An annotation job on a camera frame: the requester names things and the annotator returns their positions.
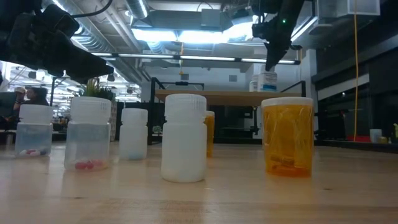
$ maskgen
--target table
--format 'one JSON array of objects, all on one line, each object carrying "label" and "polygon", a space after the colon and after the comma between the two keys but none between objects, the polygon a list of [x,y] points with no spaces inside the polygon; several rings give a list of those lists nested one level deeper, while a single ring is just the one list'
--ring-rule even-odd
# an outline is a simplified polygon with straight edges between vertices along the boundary
[{"label": "table", "polygon": [[261,102],[266,99],[301,96],[300,93],[201,90],[156,90],[155,96],[165,102],[166,96],[177,93],[201,95],[206,97],[208,105],[223,106],[261,106]]},{"label": "table", "polygon": [[215,145],[206,180],[160,177],[160,145],[144,161],[65,172],[50,157],[0,159],[0,223],[398,223],[398,155],[317,147],[312,178],[264,172],[260,146]]}]

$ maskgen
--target white bottle cap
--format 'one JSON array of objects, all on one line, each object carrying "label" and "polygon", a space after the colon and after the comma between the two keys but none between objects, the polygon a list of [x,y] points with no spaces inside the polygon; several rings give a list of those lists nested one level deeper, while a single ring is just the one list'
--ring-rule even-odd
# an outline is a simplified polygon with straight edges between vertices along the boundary
[{"label": "white bottle cap", "polygon": [[214,112],[212,112],[212,111],[206,111],[206,116],[213,116],[213,117],[215,117],[215,114],[214,114]]},{"label": "white bottle cap", "polygon": [[74,97],[70,116],[72,120],[77,122],[108,122],[111,117],[111,101],[89,96]]},{"label": "white bottle cap", "polygon": [[122,110],[123,124],[143,124],[148,122],[148,111],[137,108],[124,108]]},{"label": "white bottle cap", "polygon": [[42,105],[21,105],[19,118],[23,123],[30,124],[50,124],[52,120],[53,108]]},{"label": "white bottle cap", "polygon": [[205,119],[206,98],[195,94],[172,94],[166,96],[166,118]]},{"label": "white bottle cap", "polygon": [[313,105],[313,100],[307,97],[278,97],[261,102],[261,107],[274,105]]}]

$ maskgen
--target wooden tabletop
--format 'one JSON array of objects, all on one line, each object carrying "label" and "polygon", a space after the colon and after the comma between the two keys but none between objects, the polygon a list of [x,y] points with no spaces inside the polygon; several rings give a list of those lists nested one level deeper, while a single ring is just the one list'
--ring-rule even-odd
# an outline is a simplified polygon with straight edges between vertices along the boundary
[{"label": "wooden tabletop", "polygon": [[201,91],[201,90],[156,90],[156,97],[165,101],[166,96],[177,93],[197,94],[206,97],[208,105],[260,106],[266,99],[301,96],[300,93],[272,93],[248,91]]},{"label": "wooden tabletop", "polygon": [[206,179],[160,177],[160,146],[144,161],[65,172],[50,157],[0,158],[0,223],[398,223],[398,155],[318,147],[312,178],[264,172],[260,146],[217,145]]}]

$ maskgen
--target amber plastic container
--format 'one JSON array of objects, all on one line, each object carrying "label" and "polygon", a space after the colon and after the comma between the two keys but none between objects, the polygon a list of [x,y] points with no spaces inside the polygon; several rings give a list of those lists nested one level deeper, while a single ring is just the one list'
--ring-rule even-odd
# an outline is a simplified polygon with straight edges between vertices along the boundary
[{"label": "amber plastic container", "polygon": [[262,101],[261,106],[266,171],[289,177],[311,176],[313,100],[274,98]]},{"label": "amber plastic container", "polygon": [[206,111],[205,125],[207,127],[207,157],[213,156],[213,140],[214,140],[214,122],[215,114],[212,111]]}]

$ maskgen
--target shelf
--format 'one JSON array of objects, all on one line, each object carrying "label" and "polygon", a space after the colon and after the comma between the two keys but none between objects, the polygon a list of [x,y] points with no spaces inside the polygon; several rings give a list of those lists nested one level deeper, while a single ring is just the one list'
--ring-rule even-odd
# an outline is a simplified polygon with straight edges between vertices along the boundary
[{"label": "shelf", "polygon": [[261,101],[277,97],[301,96],[300,93],[272,93],[248,91],[200,91],[200,90],[156,90],[156,97],[165,101],[166,96],[177,93],[197,94],[206,97],[208,105],[260,106]]}]

